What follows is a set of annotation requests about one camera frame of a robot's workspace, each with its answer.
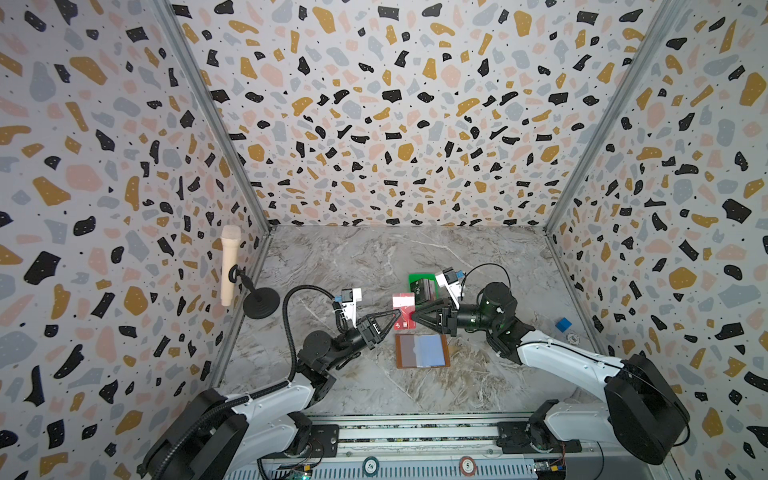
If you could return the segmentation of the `brown leather card holder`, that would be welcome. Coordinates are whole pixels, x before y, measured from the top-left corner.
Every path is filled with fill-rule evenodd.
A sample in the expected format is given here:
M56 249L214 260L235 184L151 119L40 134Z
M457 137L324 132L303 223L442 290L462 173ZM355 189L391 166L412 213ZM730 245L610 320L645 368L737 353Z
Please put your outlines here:
M398 369L447 368L450 355L444 335L402 334L395 337Z

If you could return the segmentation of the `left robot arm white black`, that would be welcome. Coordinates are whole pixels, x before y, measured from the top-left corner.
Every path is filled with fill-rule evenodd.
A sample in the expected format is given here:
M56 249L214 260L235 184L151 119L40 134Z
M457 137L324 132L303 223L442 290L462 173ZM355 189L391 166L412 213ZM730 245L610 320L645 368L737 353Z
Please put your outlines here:
M311 421L304 410L321 401L340 369L382 343L401 317L398 309L369 314L333 337L316 330L305 339L296 372L253 393L198 394L150 447L137 467L152 479L222 479L263 457L307 448Z

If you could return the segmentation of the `red VIP card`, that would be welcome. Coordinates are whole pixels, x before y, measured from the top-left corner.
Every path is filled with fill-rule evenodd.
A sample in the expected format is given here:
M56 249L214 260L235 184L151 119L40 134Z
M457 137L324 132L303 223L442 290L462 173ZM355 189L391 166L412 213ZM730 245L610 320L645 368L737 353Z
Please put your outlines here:
M412 315L415 313L415 294L398 293L392 296L392 306L400 312L400 318L395 322L396 331L413 330L416 322Z

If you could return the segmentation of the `green plastic card tray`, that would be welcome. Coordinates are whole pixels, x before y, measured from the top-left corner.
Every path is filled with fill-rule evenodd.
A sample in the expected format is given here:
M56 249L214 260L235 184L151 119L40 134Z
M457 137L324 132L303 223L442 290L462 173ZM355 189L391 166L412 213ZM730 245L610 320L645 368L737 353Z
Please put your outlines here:
M439 298L439 286L434 274L409 274L408 286L409 291L414 295L416 305Z

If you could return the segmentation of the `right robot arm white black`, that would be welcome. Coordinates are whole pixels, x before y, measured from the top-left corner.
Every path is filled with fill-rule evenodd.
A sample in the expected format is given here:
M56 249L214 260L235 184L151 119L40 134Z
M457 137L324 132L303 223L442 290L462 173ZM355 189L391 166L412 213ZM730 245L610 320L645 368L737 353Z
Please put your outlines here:
M595 397L567 406L545 401L528 419L527 441L540 452L567 442L616 444L635 458L660 465L688 441L690 415L655 364L634 354L628 359L590 352L557 340L516 315L508 286L488 284L475 304L443 299L418 306L416 323L437 333L482 332L499 357L546 371Z

